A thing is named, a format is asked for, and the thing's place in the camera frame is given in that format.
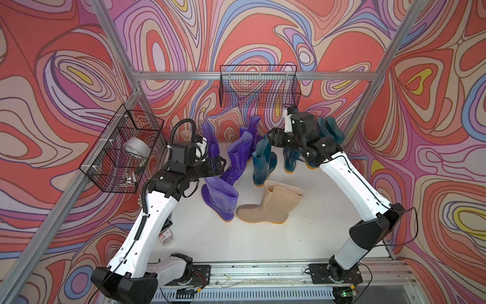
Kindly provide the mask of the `beige boot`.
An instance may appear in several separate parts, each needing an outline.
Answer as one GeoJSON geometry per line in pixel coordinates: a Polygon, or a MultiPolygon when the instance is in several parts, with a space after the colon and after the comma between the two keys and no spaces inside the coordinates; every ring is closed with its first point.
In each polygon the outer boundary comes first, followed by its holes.
{"type": "Polygon", "coordinates": [[[197,143],[197,134],[192,136],[192,132],[190,130],[183,130],[180,132],[180,140],[191,142],[191,143],[197,143]]]}
{"type": "Polygon", "coordinates": [[[283,224],[305,195],[299,187],[276,181],[265,181],[264,188],[259,205],[247,204],[237,208],[238,219],[250,224],[261,222],[283,224]]]}

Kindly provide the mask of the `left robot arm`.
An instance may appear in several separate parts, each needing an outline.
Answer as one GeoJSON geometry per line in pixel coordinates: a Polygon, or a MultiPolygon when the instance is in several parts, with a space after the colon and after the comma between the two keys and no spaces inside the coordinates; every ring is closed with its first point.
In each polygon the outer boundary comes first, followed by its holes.
{"type": "Polygon", "coordinates": [[[220,176],[224,158],[206,158],[194,165],[168,161],[148,180],[141,191],[142,210],[116,255],[106,267],[98,267],[91,282],[104,296],[120,303],[150,303],[158,289],[171,282],[192,279],[192,258],[173,253],[153,269],[149,256],[163,226],[191,182],[220,176]]]}

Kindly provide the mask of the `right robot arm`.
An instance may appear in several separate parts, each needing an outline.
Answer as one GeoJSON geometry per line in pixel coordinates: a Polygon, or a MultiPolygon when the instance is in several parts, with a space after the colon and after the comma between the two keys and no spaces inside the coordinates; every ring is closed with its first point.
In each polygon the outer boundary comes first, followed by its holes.
{"type": "Polygon", "coordinates": [[[272,146],[299,152],[307,161],[336,183],[351,201],[361,220],[349,229],[349,238],[331,257],[327,272],[340,281],[348,272],[389,235],[402,219],[405,209],[392,204],[375,190],[353,166],[347,154],[332,137],[321,138],[312,132],[296,135],[281,128],[266,134],[272,146]]]}

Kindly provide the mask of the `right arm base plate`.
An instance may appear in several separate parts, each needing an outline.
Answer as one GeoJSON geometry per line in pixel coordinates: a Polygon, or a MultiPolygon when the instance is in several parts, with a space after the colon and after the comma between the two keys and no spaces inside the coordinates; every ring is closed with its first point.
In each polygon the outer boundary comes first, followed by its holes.
{"type": "Polygon", "coordinates": [[[311,276],[313,284],[359,285],[363,282],[358,264],[348,270],[343,270],[338,264],[311,263],[305,269],[305,274],[311,276]]]}

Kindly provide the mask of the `teal boot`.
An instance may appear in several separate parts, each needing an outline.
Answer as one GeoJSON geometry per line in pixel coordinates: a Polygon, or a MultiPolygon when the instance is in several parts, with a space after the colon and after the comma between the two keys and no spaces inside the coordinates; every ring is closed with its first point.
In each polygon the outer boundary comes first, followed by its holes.
{"type": "MultiPolygon", "coordinates": [[[[325,125],[325,119],[323,117],[318,117],[316,121],[319,127],[320,137],[334,139],[334,136],[331,134],[331,132],[328,130],[328,128],[325,125]]],[[[318,168],[318,165],[316,163],[306,162],[306,165],[310,170],[315,170],[318,168]]]]}
{"type": "Polygon", "coordinates": [[[344,132],[339,128],[336,120],[332,116],[325,118],[325,126],[330,133],[330,135],[335,139],[338,144],[343,144],[345,139],[344,132]]]}
{"type": "Polygon", "coordinates": [[[298,150],[285,147],[283,149],[284,170],[291,174],[296,169],[297,162],[301,161],[301,153],[298,150]]]}
{"type": "Polygon", "coordinates": [[[263,186],[268,176],[277,166],[277,155],[272,152],[272,145],[268,136],[256,144],[253,158],[253,182],[256,186],[263,186]]]}

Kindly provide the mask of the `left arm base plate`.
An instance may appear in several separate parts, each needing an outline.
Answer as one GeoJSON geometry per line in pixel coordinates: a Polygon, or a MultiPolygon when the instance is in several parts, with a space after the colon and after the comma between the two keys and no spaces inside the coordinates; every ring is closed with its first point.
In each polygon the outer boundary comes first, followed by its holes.
{"type": "Polygon", "coordinates": [[[173,280],[166,286],[195,286],[204,287],[210,284],[211,266],[209,264],[196,264],[192,268],[192,276],[186,281],[173,280]]]}

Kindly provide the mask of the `beige boot front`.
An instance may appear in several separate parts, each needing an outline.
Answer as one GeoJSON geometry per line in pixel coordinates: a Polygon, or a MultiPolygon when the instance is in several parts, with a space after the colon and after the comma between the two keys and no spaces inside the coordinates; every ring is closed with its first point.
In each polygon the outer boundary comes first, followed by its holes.
{"type": "Polygon", "coordinates": [[[237,208],[238,219],[250,224],[261,222],[283,224],[305,195],[299,187],[276,181],[265,181],[264,188],[259,205],[247,204],[237,208]]]}

